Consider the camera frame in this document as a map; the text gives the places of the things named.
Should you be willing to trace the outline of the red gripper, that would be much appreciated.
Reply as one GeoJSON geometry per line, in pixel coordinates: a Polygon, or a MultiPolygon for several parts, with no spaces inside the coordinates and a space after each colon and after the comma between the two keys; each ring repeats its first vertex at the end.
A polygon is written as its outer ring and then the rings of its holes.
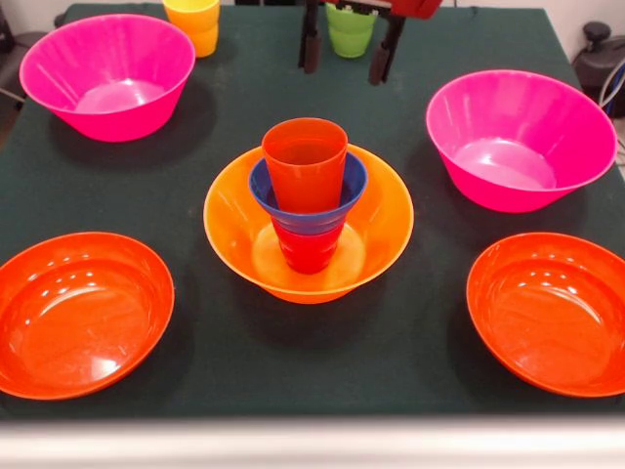
{"type": "MultiPolygon", "coordinates": [[[[387,16],[385,36],[372,57],[368,82],[373,86],[386,83],[390,74],[405,18],[427,20],[440,7],[441,0],[329,0],[339,10],[350,9],[361,15],[387,16]]],[[[321,37],[317,30],[317,0],[304,2],[298,68],[305,74],[316,71],[320,58],[321,37]]]]}

